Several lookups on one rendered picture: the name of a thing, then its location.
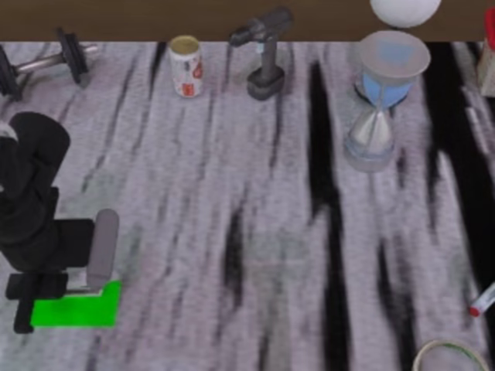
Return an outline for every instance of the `dumbbell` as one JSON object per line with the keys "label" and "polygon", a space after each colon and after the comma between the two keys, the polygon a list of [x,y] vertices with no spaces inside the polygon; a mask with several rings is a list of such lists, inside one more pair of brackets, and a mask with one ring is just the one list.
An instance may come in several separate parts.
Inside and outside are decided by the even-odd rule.
{"label": "dumbbell", "polygon": [[13,66],[9,62],[7,54],[0,46],[0,93],[2,95],[12,95],[15,100],[22,99],[22,92],[17,84],[16,78],[19,75],[42,70],[51,66],[66,63],[70,68],[70,73],[75,83],[81,83],[81,75],[88,72],[86,56],[98,51],[96,45],[82,46],[75,33],[66,34],[61,28],[56,30],[56,34],[62,52],[53,56],[46,56],[28,63]]}

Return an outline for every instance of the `hourglass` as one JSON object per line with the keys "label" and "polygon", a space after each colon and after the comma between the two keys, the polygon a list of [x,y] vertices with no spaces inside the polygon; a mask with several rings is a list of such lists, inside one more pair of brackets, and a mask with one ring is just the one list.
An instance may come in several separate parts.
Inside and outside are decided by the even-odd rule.
{"label": "hourglass", "polygon": [[401,31],[378,31],[358,44],[363,95],[370,102],[350,129],[344,148],[357,170],[377,172],[394,157],[388,109],[407,96],[431,61],[426,45]]}

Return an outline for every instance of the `hourglass top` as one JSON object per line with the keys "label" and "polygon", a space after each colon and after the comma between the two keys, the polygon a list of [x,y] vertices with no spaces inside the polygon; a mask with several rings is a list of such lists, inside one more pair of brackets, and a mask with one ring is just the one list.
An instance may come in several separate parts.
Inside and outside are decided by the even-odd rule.
{"label": "hourglass top", "polygon": [[364,72],[376,81],[398,86],[411,82],[430,64],[426,45],[417,37],[401,31],[378,31],[358,44]]}

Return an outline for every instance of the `round plate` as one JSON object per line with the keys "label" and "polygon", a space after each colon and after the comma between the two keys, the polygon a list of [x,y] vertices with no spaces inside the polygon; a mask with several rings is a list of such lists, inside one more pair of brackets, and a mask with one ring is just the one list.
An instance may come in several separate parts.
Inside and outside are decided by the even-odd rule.
{"label": "round plate", "polygon": [[15,100],[21,100],[21,90],[16,81],[14,68],[9,62],[9,58],[3,47],[0,46],[0,93],[2,95],[12,95]]}
{"label": "round plate", "polygon": [[358,45],[365,72],[387,85],[401,85],[423,73],[431,56],[417,37],[401,31],[378,31]]}
{"label": "round plate", "polygon": [[76,83],[81,82],[80,75],[87,73],[86,57],[79,46],[75,34],[66,34],[57,29],[56,34],[62,46],[62,55],[70,68],[72,78]]}

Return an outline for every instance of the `red marker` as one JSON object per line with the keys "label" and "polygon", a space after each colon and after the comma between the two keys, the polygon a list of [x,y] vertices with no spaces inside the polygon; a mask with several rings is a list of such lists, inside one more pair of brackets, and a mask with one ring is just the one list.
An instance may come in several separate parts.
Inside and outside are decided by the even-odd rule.
{"label": "red marker", "polygon": [[469,313],[473,317],[479,317],[495,303],[495,283],[487,288],[479,298],[477,298],[469,307]]}

